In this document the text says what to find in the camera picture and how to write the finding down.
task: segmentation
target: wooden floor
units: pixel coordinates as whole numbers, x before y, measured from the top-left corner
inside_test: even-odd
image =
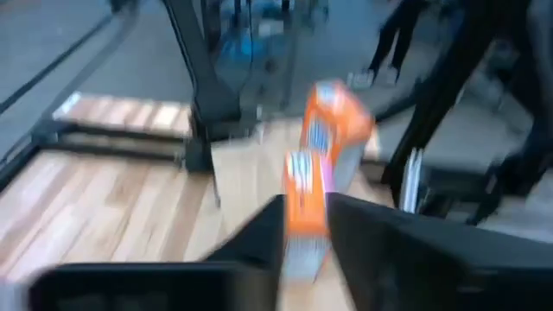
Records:
[[[186,136],[188,113],[177,103],[74,94],[53,117]],[[14,309],[25,281],[55,264],[202,258],[282,192],[283,153],[297,146],[298,124],[274,123],[263,137],[214,146],[220,208],[212,176],[150,162],[40,153],[0,194],[0,310]],[[356,178],[352,195],[390,205],[387,190]],[[347,297],[330,260],[315,284],[285,283],[281,309],[346,310]]]

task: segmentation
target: wooden platform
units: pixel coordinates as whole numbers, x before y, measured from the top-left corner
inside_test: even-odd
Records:
[[[75,94],[53,117],[186,136],[188,113],[177,103]],[[0,309],[20,310],[25,281],[59,263],[202,258],[281,192],[283,152],[298,142],[290,122],[274,123],[260,140],[214,146],[220,209],[212,176],[150,162],[41,152],[0,194]],[[103,143],[113,141],[105,137]],[[385,190],[363,181],[354,182],[352,194],[390,204]],[[287,311],[349,309],[332,260],[315,284],[285,283],[281,305]]]

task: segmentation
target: wooden tabletop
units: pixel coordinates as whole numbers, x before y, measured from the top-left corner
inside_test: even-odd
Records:
[[[187,136],[188,114],[178,103],[74,94],[53,118]],[[298,124],[275,122],[263,138],[213,146],[220,208],[210,175],[41,152],[0,194],[0,309],[19,310],[25,281],[59,263],[201,259],[282,192],[283,155],[299,142]],[[390,205],[386,189],[361,179],[352,195]],[[284,283],[281,298],[287,311],[350,309],[332,258],[315,284]]]

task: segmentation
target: orange box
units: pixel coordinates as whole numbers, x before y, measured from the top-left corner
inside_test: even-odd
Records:
[[[317,152],[290,152],[284,163],[286,194],[283,274],[314,281],[330,249],[327,193],[333,191],[331,167]]]
[[[300,144],[329,158],[337,192],[349,189],[374,125],[372,115],[341,81],[320,81],[313,87]]]

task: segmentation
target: floor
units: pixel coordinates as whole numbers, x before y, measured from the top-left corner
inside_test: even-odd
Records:
[[[308,89],[318,79],[342,78],[370,60],[378,42],[378,27],[392,10],[385,0],[330,1],[327,23],[317,20],[313,33],[305,30],[296,61],[292,100],[287,114],[302,112]],[[21,83],[46,66],[57,54],[77,40],[90,27],[107,15],[107,1],[72,2],[50,0],[4,0],[0,3],[0,67],[8,68],[0,77],[0,98],[7,98]],[[81,68],[123,28],[115,21],[70,57],[12,108],[0,116],[0,154],[5,154],[32,126],[38,117],[60,96],[62,90]],[[416,31],[415,42],[404,65],[404,74],[396,88],[383,86],[381,81],[369,91],[359,92],[368,108],[379,108],[402,92],[407,92],[416,77],[423,75],[438,53],[439,31],[432,18],[424,17]],[[86,93],[111,94],[154,100],[188,101],[192,88],[184,61],[177,47],[169,20],[161,4],[146,1],[130,34],[95,72],[77,85]],[[448,115],[425,153],[432,162],[454,163],[460,166],[484,168],[494,158],[505,156],[521,142],[513,135],[514,125],[524,130],[528,118],[509,101],[501,114],[491,113],[482,92],[469,92]],[[254,106],[262,99],[245,101]],[[403,133],[409,115],[398,117],[379,130],[382,152],[390,154]],[[539,189],[553,187],[550,178]],[[550,201],[547,191],[538,191],[526,203],[513,203],[487,226],[494,230],[513,232],[505,225],[519,214],[538,215],[517,224],[516,234],[553,241],[551,229],[537,231],[535,219],[548,223],[553,215],[543,213],[541,206]],[[538,213],[526,213],[536,209]]]

